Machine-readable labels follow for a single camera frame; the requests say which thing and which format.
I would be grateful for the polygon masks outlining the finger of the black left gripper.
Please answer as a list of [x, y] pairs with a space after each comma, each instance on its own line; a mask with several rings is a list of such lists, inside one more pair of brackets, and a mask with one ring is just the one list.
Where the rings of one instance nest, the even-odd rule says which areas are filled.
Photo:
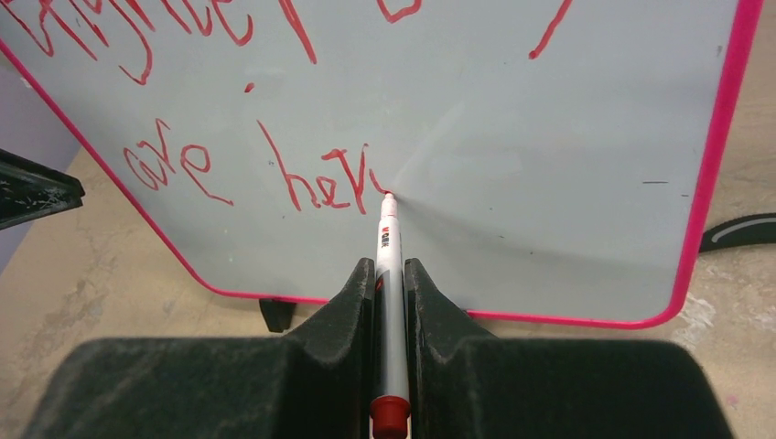
[[82, 205], [79, 179], [1, 150], [1, 229]]

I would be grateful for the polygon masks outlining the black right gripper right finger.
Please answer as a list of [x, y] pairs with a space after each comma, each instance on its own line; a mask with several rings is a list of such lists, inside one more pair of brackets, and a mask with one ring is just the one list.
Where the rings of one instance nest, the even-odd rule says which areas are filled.
[[729, 438], [705, 373], [650, 339], [501, 338], [404, 267], [415, 438]]

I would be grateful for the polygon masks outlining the black whiteboard foot clip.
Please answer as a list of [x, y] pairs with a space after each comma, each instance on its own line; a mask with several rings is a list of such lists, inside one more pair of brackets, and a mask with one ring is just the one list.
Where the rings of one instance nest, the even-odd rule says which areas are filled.
[[296, 303], [263, 298], [259, 300], [259, 307], [270, 333], [282, 334], [292, 326]]

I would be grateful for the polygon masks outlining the black handled pliers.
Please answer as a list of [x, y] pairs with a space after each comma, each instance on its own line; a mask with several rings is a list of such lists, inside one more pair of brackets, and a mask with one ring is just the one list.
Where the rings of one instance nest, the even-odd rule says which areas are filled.
[[731, 219], [706, 230], [699, 252], [774, 243], [775, 213], [760, 213]]

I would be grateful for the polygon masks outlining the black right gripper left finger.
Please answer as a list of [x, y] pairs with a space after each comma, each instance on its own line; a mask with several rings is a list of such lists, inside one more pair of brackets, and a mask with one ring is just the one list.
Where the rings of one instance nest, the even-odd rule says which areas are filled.
[[364, 438], [373, 262], [279, 337], [108, 337], [61, 362], [27, 438]]

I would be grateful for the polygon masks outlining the red white marker pen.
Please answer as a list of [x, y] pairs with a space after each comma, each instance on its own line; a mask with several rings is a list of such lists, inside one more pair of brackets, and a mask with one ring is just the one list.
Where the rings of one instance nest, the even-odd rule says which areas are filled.
[[408, 435], [411, 405], [403, 269], [398, 203], [388, 192], [381, 204], [375, 259], [381, 327], [379, 391], [370, 405], [374, 438], [405, 438]]

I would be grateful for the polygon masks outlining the pink-rimmed whiteboard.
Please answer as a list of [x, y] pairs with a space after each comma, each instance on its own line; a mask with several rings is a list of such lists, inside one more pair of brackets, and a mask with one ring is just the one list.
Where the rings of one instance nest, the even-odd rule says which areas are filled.
[[475, 316], [681, 309], [759, 1], [4, 1], [1, 49], [212, 291], [404, 255]]

